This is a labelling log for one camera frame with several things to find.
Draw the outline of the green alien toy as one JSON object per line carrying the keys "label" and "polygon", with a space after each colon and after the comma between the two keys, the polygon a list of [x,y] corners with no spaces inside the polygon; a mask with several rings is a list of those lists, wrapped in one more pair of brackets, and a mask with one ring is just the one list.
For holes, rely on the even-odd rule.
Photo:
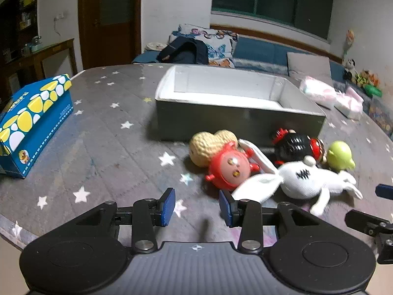
{"label": "green alien toy", "polygon": [[334,141],[326,152],[326,161],[330,168],[335,171],[353,171],[356,168],[352,158],[352,151],[344,141]]}

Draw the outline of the white plush rabbit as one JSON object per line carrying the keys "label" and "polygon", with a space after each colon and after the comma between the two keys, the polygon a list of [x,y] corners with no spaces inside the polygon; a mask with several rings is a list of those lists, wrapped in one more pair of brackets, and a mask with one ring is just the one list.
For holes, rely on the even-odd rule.
{"label": "white plush rabbit", "polygon": [[335,173],[316,166],[316,160],[307,155],[301,161],[286,162],[276,168],[262,151],[250,141],[240,139],[244,150],[253,150],[252,159],[263,170],[244,181],[232,192],[235,200],[253,200],[263,203],[272,197],[277,189],[292,199],[308,200],[318,198],[310,208],[314,216],[322,216],[331,196],[344,191],[359,200],[363,195],[356,188],[356,179],[350,173]]}

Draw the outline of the beige peanut toy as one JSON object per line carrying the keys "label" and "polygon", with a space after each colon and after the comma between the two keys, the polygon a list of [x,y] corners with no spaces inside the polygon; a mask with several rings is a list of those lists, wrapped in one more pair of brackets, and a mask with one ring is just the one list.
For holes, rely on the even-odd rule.
{"label": "beige peanut toy", "polygon": [[230,142],[234,142],[235,147],[238,146],[236,135],[228,130],[220,130],[215,134],[199,132],[189,142],[191,161],[198,167],[208,167],[212,158]]}

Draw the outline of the red round doll toy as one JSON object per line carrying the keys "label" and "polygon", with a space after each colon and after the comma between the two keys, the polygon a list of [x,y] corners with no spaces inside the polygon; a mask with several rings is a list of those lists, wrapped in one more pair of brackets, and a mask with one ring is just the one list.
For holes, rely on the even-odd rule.
{"label": "red round doll toy", "polygon": [[244,152],[236,148],[235,142],[227,143],[211,160],[205,180],[218,189],[233,191],[247,180],[253,172],[260,171],[260,166],[249,159],[254,150]]}

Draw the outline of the black haired doll toy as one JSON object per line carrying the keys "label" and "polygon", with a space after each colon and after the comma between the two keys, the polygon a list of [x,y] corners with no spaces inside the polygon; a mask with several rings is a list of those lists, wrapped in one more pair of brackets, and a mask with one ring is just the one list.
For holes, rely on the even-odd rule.
{"label": "black haired doll toy", "polygon": [[286,162],[302,161],[306,156],[321,162],[325,155],[323,141],[307,134],[297,133],[293,129],[280,128],[272,136],[272,143],[274,146],[272,161],[276,166]]}

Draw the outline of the pile of small toys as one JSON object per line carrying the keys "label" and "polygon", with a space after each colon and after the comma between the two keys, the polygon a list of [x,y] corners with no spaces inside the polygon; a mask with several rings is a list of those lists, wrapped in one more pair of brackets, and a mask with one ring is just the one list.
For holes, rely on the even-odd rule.
{"label": "pile of small toys", "polygon": [[352,81],[369,97],[382,97],[382,90],[379,89],[379,78],[378,75],[371,73],[369,70],[363,70],[360,73],[355,74]]}

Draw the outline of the grey storage box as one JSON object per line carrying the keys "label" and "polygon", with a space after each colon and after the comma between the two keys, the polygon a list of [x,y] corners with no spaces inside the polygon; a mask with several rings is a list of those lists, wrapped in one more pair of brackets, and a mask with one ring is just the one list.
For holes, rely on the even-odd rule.
{"label": "grey storage box", "polygon": [[173,65],[154,98],[164,141],[189,141],[198,132],[226,129],[271,147],[277,130],[317,137],[326,119],[289,78],[224,67]]}

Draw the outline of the panda plush toy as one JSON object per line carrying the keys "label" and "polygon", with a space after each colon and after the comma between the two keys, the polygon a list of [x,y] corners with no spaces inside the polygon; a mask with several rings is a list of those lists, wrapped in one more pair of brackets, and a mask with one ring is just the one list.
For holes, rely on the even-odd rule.
{"label": "panda plush toy", "polygon": [[356,63],[354,59],[347,59],[344,63],[344,74],[343,79],[354,82],[356,75],[358,74],[355,69]]}

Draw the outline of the blue yellow tissue box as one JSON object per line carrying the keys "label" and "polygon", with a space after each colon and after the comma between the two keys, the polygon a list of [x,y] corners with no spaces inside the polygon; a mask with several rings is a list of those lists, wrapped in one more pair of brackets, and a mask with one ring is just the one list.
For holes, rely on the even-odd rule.
{"label": "blue yellow tissue box", "polygon": [[28,84],[1,113],[1,174],[26,178],[57,129],[73,112],[67,74]]}

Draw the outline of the grey cushion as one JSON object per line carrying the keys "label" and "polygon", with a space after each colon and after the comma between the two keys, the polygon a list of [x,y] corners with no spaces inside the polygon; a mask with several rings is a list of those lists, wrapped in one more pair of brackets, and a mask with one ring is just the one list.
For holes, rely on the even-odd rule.
{"label": "grey cushion", "polygon": [[330,79],[330,60],[320,55],[309,55],[305,53],[288,52],[288,74],[295,79],[306,76],[315,79]]}

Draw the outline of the blue sofa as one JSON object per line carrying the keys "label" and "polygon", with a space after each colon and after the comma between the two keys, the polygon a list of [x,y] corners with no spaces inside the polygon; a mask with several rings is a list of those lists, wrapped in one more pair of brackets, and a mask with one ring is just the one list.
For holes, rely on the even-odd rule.
{"label": "blue sofa", "polygon": [[[145,51],[138,55],[133,63],[158,63],[156,57],[159,53],[160,51]],[[209,61],[211,65],[288,75],[287,53],[317,55],[282,43],[239,36],[231,57],[209,59]],[[343,83],[344,67],[331,59],[329,63],[332,80]]]}

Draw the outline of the dark blue backpack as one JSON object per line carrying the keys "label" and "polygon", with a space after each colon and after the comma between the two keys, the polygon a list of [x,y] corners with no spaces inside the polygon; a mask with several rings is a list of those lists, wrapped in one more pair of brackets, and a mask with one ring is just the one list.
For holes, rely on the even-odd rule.
{"label": "dark blue backpack", "polygon": [[208,65],[208,48],[202,41],[177,37],[156,57],[159,63]]}

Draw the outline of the butterfly print pillow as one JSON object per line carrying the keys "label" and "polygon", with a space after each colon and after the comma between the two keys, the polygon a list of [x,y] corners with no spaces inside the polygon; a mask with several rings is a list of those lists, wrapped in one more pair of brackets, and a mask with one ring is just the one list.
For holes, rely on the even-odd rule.
{"label": "butterfly print pillow", "polygon": [[172,34],[202,41],[207,46],[209,65],[235,68],[233,54],[239,39],[237,33],[180,24]]}

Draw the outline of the wooden side table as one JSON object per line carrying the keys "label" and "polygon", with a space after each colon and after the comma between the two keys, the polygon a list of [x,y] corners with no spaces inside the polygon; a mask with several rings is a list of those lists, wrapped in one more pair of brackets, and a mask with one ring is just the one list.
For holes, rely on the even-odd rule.
{"label": "wooden side table", "polygon": [[17,68],[33,67],[37,79],[43,80],[46,78],[43,61],[60,52],[68,51],[70,59],[70,67],[73,75],[78,73],[77,63],[75,59],[74,39],[67,39],[65,41],[55,43],[32,53],[28,57],[24,57],[18,61]]}

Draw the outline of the brown wooden door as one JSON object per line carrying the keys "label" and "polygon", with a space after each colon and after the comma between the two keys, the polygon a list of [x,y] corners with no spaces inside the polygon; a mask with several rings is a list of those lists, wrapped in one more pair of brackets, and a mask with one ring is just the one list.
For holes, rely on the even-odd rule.
{"label": "brown wooden door", "polygon": [[141,52],[141,0],[78,0],[84,69],[130,64]]}

